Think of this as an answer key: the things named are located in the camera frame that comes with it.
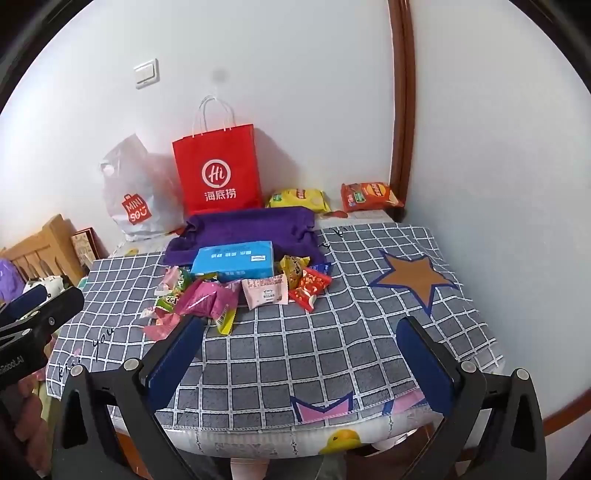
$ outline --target light switch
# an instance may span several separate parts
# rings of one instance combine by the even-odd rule
[[[160,80],[160,72],[158,71],[158,60],[150,60],[142,65],[134,68],[135,72],[135,87],[137,89],[147,87]]]

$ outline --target yellow duck print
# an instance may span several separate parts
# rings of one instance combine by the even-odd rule
[[[321,455],[328,455],[330,453],[342,452],[343,450],[351,450],[351,448],[361,447],[361,440],[359,435],[354,430],[337,430],[334,432],[324,447],[318,453]]]

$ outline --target yellow snack bag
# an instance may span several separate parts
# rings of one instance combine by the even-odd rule
[[[303,268],[308,266],[310,263],[310,257],[291,257],[289,255],[284,256],[279,262],[279,270],[287,277],[287,287],[289,290],[293,290],[298,286],[300,282]]]
[[[306,207],[316,213],[326,213],[330,207],[320,190],[289,189],[271,196],[268,207]]]

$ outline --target black clamp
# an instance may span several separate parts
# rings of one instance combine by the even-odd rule
[[[47,290],[37,285],[0,309],[0,469],[7,478],[39,478],[14,435],[23,400],[16,384],[47,365],[44,348],[51,334],[84,306],[75,287],[46,300]]]
[[[178,454],[154,412],[168,404],[201,345],[203,321],[184,317],[144,359],[119,369],[70,372],[56,429],[54,480],[131,480],[107,406],[118,406],[139,454],[154,480],[197,477]],[[444,420],[409,468],[407,480],[443,480],[460,455],[481,410],[491,416],[466,480],[545,479],[545,444],[540,408],[529,374],[510,377],[480,372],[472,361],[457,362],[413,317],[401,319],[397,342],[431,408]]]

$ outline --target pink wrapper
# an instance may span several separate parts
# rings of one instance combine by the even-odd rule
[[[151,340],[166,338],[178,325],[182,315],[192,314],[217,320],[225,311],[238,306],[239,286],[240,280],[223,284],[197,279],[179,297],[172,313],[155,312],[159,318],[158,325],[146,325],[146,337]]]
[[[257,280],[242,280],[242,288],[244,289],[244,296],[249,310],[264,303],[287,305],[289,302],[287,276],[285,274]]]

